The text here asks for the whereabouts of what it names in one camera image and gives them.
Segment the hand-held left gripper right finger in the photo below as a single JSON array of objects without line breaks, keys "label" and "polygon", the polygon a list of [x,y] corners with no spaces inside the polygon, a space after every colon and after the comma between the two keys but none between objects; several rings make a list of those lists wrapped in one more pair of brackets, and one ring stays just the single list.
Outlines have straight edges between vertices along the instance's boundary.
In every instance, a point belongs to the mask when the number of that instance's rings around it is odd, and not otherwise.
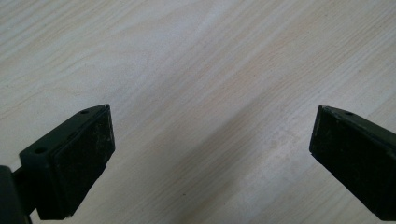
[{"label": "hand-held left gripper right finger", "polygon": [[379,219],[396,221],[396,133],[321,105],[309,151]]}]

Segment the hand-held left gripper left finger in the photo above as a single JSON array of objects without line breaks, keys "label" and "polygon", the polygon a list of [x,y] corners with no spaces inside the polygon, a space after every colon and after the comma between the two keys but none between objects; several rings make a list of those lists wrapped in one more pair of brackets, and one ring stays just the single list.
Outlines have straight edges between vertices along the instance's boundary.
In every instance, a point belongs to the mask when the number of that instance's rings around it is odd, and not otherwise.
[{"label": "hand-held left gripper left finger", "polygon": [[114,151],[110,106],[77,112],[20,153],[22,207],[43,220],[73,216]]}]

